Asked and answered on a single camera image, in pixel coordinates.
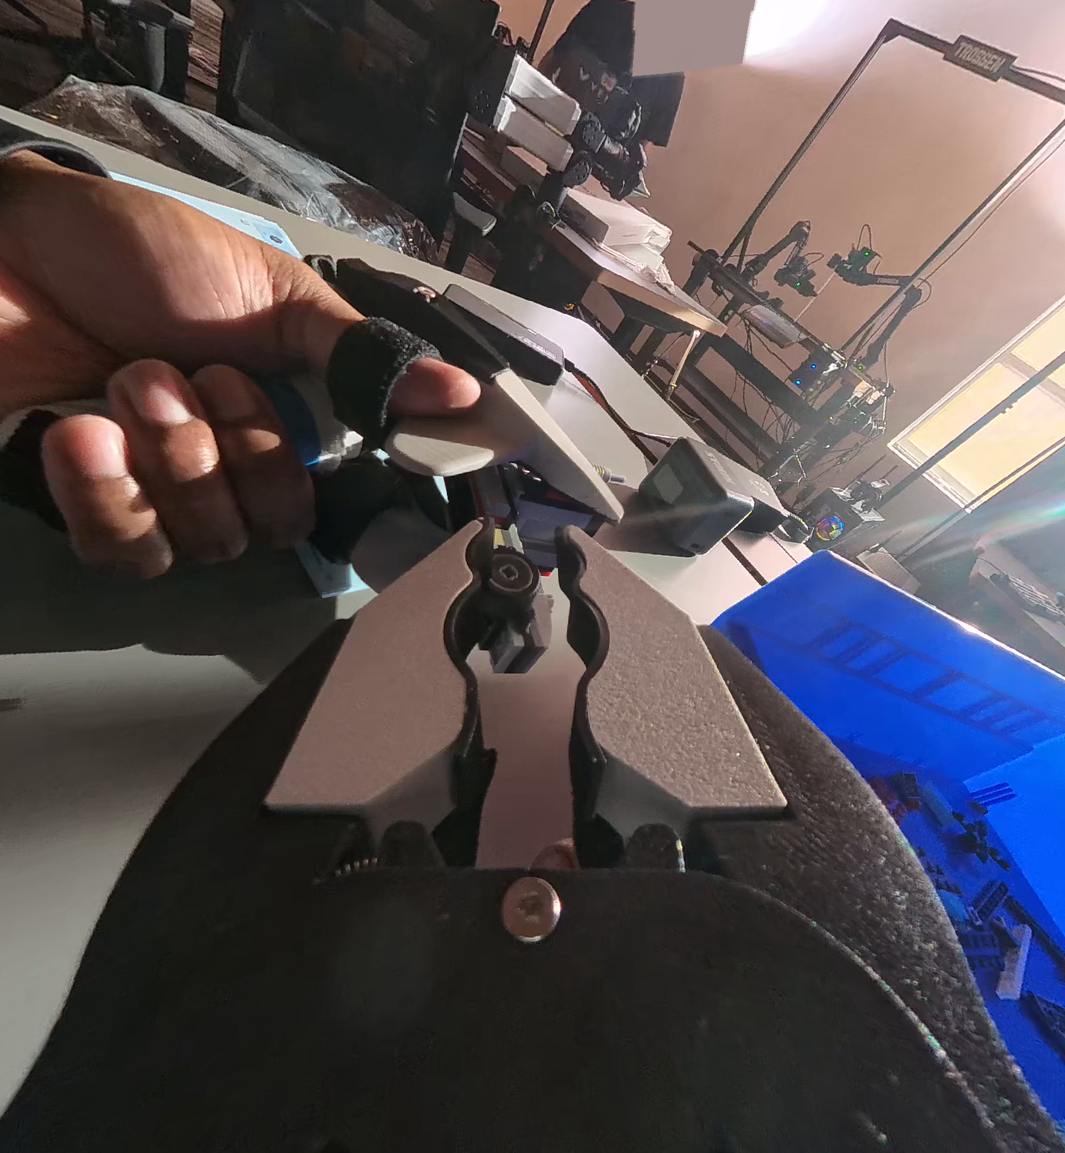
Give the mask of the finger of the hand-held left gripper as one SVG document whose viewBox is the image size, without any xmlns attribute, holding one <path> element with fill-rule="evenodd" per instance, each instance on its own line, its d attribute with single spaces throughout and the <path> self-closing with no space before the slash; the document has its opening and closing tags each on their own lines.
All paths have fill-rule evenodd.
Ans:
<svg viewBox="0 0 1065 1153">
<path fill-rule="evenodd" d="M 470 410 L 401 420 L 388 434 L 384 451 L 405 470 L 442 478 L 522 464 L 608 521 L 616 524 L 623 516 L 596 466 L 511 369 L 487 380 Z"/>
</svg>

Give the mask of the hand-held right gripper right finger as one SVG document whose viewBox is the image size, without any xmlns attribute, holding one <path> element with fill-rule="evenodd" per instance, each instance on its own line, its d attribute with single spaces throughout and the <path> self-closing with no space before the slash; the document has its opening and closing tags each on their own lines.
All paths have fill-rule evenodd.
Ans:
<svg viewBox="0 0 1065 1153">
<path fill-rule="evenodd" d="M 582 664 L 569 737 L 579 865 L 627 860 L 638 830 L 680 845 L 706 824 L 767 822 L 789 802 L 700 627 L 577 528 L 555 535 Z"/>
</svg>

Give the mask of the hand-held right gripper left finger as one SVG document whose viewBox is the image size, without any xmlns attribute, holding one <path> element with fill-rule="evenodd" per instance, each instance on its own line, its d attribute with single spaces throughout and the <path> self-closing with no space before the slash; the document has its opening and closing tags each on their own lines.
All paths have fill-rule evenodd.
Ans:
<svg viewBox="0 0 1065 1153">
<path fill-rule="evenodd" d="M 453 867 L 476 864 L 496 756 L 458 647 L 458 613 L 480 591 L 492 524 L 475 520 L 351 620 L 265 807 L 360 821 L 381 844 L 421 824 Z"/>
</svg>

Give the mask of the grey red toy brick truck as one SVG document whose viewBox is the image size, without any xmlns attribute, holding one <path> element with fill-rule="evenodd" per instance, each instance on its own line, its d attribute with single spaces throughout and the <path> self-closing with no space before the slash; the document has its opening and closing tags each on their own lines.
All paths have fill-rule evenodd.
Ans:
<svg viewBox="0 0 1065 1153">
<path fill-rule="evenodd" d="M 615 524 L 581 499 L 550 485 L 523 463 L 489 466 L 447 483 L 450 523 L 493 526 L 492 556 L 485 566 L 485 623 L 480 648 L 496 673 L 525 673 L 552 638 L 554 600 L 542 578 L 557 567 L 556 534 L 574 526 L 590 536 Z"/>
</svg>

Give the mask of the person's left hand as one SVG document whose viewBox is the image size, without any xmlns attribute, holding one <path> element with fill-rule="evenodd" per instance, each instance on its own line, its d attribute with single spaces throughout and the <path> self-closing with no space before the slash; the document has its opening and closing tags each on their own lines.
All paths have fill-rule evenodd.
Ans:
<svg viewBox="0 0 1065 1153">
<path fill-rule="evenodd" d="M 362 319 L 304 263 L 118 180 L 0 212 L 0 424 L 108 402 L 42 447 L 93 568 L 151 579 L 306 540 L 309 476 L 250 374 L 323 377 Z"/>
</svg>

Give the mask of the black power bank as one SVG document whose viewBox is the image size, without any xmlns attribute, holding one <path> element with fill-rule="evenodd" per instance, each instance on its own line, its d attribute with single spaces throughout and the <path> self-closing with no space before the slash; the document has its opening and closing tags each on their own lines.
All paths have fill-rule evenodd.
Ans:
<svg viewBox="0 0 1065 1153">
<path fill-rule="evenodd" d="M 497 353 L 509 363 L 513 372 L 527 382 L 556 386 L 567 369 L 563 350 L 554 340 L 541 336 L 522 321 L 481 297 L 453 285 L 442 296 L 466 314 Z"/>
</svg>

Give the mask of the light blue instruction booklet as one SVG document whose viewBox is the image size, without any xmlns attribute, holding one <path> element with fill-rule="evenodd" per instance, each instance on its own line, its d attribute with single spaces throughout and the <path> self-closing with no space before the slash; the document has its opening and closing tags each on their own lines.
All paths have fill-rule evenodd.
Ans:
<svg viewBox="0 0 1065 1153">
<path fill-rule="evenodd" d="M 300 250 L 282 227 L 268 218 L 118 172 L 114 173 L 114 179 L 188 205 L 243 236 L 260 240 L 274 250 L 285 253 L 295 260 L 302 259 Z M 316 503 L 314 534 L 295 548 L 302 568 L 323 599 L 344 597 L 366 591 L 367 584 L 355 573 L 351 563 L 333 559 L 320 545 L 320 534 L 325 529 L 325 513 L 322 507 L 325 483 L 347 459 L 361 451 L 361 438 L 339 422 L 333 412 L 327 386 L 313 374 L 282 378 L 259 377 L 257 383 L 285 426 L 296 454 L 312 478 Z"/>
</svg>

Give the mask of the brown wooden table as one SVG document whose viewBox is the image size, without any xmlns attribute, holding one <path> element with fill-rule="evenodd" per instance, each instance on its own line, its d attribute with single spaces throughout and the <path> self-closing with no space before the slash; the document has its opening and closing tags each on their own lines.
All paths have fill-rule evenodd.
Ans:
<svg viewBox="0 0 1065 1153">
<path fill-rule="evenodd" d="M 633 357 L 635 344 L 648 329 L 662 336 L 690 335 L 686 363 L 711 340 L 727 336 L 727 323 L 682 290 L 650 280 L 644 269 L 584 237 L 572 223 L 541 218 L 527 207 L 527 184 L 503 169 L 479 134 L 464 137 L 458 164 L 459 193 L 496 217 L 493 231 L 476 242 L 496 290 L 579 315 L 584 296 L 598 286 L 621 310 L 611 345 L 636 364 L 655 361 L 650 352 Z"/>
</svg>

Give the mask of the blue plastic bin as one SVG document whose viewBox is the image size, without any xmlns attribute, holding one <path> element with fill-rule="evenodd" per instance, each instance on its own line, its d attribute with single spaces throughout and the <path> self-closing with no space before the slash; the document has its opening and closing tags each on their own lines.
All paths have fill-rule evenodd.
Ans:
<svg viewBox="0 0 1065 1153">
<path fill-rule="evenodd" d="M 957 805 L 979 802 L 1065 942 L 1064 677 L 827 552 L 713 626 L 869 788 L 875 774 L 913 773 Z M 960 947 L 951 925 L 950 941 Z M 1043 1086 L 1032 1081 L 972 973 L 966 989 L 979 995 L 1065 1151 L 1065 1068 Z"/>
</svg>

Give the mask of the white carton box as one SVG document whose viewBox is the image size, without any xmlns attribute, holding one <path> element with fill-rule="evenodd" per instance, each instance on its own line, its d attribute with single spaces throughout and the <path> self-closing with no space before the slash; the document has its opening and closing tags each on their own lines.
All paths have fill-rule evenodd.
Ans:
<svg viewBox="0 0 1065 1153">
<path fill-rule="evenodd" d="M 572 162 L 569 140 L 507 95 L 497 102 L 492 130 L 536 156 L 554 172 L 566 171 Z"/>
<path fill-rule="evenodd" d="M 520 54 L 512 57 L 501 95 L 531 113 L 538 120 L 569 136 L 582 115 L 579 103 L 556 86 Z"/>
</svg>

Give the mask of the black power adapter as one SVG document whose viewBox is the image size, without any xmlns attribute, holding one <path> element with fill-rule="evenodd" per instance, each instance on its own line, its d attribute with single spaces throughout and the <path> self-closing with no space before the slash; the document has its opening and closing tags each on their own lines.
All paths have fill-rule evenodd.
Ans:
<svg viewBox="0 0 1065 1153">
<path fill-rule="evenodd" d="M 812 529 L 800 516 L 787 510 L 769 482 L 755 475 L 747 482 L 752 510 L 740 525 L 741 531 L 754 535 L 777 535 L 785 541 L 805 543 Z"/>
</svg>

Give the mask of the white flat box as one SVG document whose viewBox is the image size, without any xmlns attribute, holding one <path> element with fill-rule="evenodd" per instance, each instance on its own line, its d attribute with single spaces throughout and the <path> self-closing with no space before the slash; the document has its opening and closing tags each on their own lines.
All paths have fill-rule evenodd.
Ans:
<svg viewBox="0 0 1065 1153">
<path fill-rule="evenodd" d="M 560 216 L 577 233 L 608 248 L 647 247 L 664 253 L 671 239 L 669 226 L 626 201 L 611 201 L 569 189 Z"/>
</svg>

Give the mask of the black office chair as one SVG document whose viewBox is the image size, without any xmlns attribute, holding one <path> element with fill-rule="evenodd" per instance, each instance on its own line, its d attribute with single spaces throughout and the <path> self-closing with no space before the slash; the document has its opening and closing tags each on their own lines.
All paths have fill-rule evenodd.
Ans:
<svg viewBox="0 0 1065 1153">
<path fill-rule="evenodd" d="M 455 202 L 486 1 L 221 3 L 217 114 L 309 152 L 409 210 L 460 272 L 485 218 Z"/>
</svg>

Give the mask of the plastic-wrapped black bundle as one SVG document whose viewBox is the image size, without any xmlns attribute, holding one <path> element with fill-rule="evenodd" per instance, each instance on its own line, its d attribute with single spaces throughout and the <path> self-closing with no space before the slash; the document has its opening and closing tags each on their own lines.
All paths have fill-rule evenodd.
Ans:
<svg viewBox="0 0 1065 1153">
<path fill-rule="evenodd" d="M 411 259 L 438 260 L 425 223 L 372 185 L 147 88 L 69 76 L 22 112 Z"/>
</svg>

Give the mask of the black computer case lit fan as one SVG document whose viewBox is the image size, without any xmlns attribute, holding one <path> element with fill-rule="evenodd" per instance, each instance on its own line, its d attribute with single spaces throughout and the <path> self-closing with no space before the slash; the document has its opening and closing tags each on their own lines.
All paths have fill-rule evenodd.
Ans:
<svg viewBox="0 0 1065 1153">
<path fill-rule="evenodd" d="M 885 518 L 869 497 L 855 498 L 852 489 L 823 489 L 799 513 L 811 529 L 809 546 L 830 548 L 849 532 L 882 524 Z"/>
</svg>

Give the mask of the bright window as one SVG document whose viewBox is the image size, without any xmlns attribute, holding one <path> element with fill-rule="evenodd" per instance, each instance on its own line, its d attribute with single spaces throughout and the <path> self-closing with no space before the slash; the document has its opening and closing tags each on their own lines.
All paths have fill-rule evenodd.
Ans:
<svg viewBox="0 0 1065 1153">
<path fill-rule="evenodd" d="M 1065 296 L 888 444 L 917 469 L 999 409 L 923 476 L 974 509 L 1065 444 Z"/>
</svg>

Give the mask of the pile of loose toy bricks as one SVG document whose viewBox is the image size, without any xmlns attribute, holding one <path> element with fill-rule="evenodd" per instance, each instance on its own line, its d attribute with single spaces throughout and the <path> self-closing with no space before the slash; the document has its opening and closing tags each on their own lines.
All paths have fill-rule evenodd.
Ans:
<svg viewBox="0 0 1065 1153">
<path fill-rule="evenodd" d="M 915 854 L 1006 1044 L 1037 1084 L 1065 1068 L 1065 942 L 1030 897 L 977 801 L 957 805 L 913 773 L 869 784 Z"/>
</svg>

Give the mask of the black metal frame rig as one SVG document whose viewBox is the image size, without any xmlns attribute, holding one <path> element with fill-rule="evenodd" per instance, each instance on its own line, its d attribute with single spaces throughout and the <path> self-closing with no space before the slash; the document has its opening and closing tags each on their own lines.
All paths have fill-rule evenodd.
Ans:
<svg viewBox="0 0 1065 1153">
<path fill-rule="evenodd" d="M 774 281 L 800 296 L 819 296 L 814 285 L 812 265 L 806 255 L 810 223 L 799 222 L 761 253 L 751 253 L 750 244 L 772 202 L 790 175 L 804 161 L 828 122 L 852 93 L 877 54 L 888 44 L 903 41 L 939 55 L 947 65 L 995 85 L 1010 85 L 1064 108 L 1061 120 L 1035 146 L 998 187 L 935 248 L 911 274 L 914 280 L 906 287 L 891 288 L 892 294 L 842 345 L 833 347 L 816 337 L 799 318 L 790 317 L 778 298 L 758 290 L 761 275 L 773 260 L 785 255 Z M 784 424 L 784 436 L 776 440 L 769 431 L 755 423 L 745 409 L 727 398 L 698 369 L 703 353 L 691 355 L 680 372 L 669 379 L 666 398 L 675 396 L 680 384 L 689 389 L 701 385 L 695 396 L 724 431 L 739 438 L 741 449 L 752 456 L 757 475 L 771 482 L 776 491 L 789 491 L 806 482 L 820 463 L 832 455 L 857 454 L 862 445 L 886 431 L 886 409 L 895 389 L 875 369 L 884 367 L 891 340 L 903 321 L 922 307 L 933 293 L 933 276 L 963 248 L 993 214 L 1065 142 L 1065 79 L 1053 79 L 1037 70 L 1016 64 L 1014 54 L 984 42 L 961 36 L 950 43 L 897 20 L 890 20 L 852 70 L 798 150 L 771 182 L 728 248 L 722 252 L 696 252 L 686 288 L 713 287 L 725 298 L 718 317 L 730 325 L 735 319 L 745 326 L 746 336 L 760 336 L 782 346 L 806 352 L 801 364 L 785 378 L 778 378 L 747 342 L 727 335 L 709 341 L 708 350 L 719 355 L 734 369 L 739 384 L 752 388 L 763 398 L 772 416 Z"/>
</svg>

